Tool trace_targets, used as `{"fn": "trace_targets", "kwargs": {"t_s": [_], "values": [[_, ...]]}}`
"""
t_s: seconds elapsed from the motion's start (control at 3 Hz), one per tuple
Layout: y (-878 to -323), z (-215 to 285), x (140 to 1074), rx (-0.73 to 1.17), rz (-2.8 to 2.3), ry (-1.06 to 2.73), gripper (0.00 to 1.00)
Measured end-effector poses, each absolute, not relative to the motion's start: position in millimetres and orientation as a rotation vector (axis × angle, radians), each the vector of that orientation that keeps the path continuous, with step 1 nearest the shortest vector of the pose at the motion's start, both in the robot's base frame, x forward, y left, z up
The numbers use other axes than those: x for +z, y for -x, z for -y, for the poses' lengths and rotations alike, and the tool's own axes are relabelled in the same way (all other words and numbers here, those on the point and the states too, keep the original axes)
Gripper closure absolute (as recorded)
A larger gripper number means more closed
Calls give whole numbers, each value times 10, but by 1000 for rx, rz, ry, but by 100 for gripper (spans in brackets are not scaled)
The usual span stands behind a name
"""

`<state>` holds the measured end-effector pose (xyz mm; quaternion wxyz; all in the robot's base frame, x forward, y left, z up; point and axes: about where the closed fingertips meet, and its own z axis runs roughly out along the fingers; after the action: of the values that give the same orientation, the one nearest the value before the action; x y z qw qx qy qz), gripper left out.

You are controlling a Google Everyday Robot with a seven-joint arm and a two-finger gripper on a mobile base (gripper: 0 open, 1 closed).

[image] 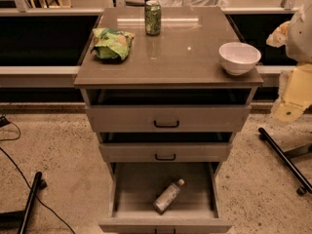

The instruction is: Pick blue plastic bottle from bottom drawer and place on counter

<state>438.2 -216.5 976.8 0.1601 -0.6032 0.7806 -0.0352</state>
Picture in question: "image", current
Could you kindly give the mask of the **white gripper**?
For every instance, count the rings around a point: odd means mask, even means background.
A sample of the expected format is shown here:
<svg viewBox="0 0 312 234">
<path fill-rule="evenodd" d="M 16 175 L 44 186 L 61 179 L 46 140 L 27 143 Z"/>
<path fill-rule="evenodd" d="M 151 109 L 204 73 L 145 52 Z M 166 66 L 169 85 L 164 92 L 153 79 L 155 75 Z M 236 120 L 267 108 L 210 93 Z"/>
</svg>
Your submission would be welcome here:
<svg viewBox="0 0 312 234">
<path fill-rule="evenodd" d="M 266 44 L 275 48 L 286 46 L 289 25 L 289 21 L 280 24 L 268 36 Z M 301 63 L 291 71 L 282 71 L 278 95 L 271 115 L 283 124 L 294 122 L 312 105 L 312 64 Z"/>
</svg>

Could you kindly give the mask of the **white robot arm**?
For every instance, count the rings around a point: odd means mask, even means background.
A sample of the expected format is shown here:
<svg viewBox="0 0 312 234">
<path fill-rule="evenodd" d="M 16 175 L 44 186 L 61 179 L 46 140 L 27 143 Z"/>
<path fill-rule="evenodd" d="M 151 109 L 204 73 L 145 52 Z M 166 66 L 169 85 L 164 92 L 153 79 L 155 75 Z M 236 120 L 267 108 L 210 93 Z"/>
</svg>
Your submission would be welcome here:
<svg viewBox="0 0 312 234">
<path fill-rule="evenodd" d="M 267 38 L 266 44 L 286 47 L 286 54 L 296 67 L 280 75 L 279 97 L 271 115 L 283 124 L 298 119 L 312 105 L 312 0 L 305 0 L 292 19 L 280 24 Z"/>
</svg>

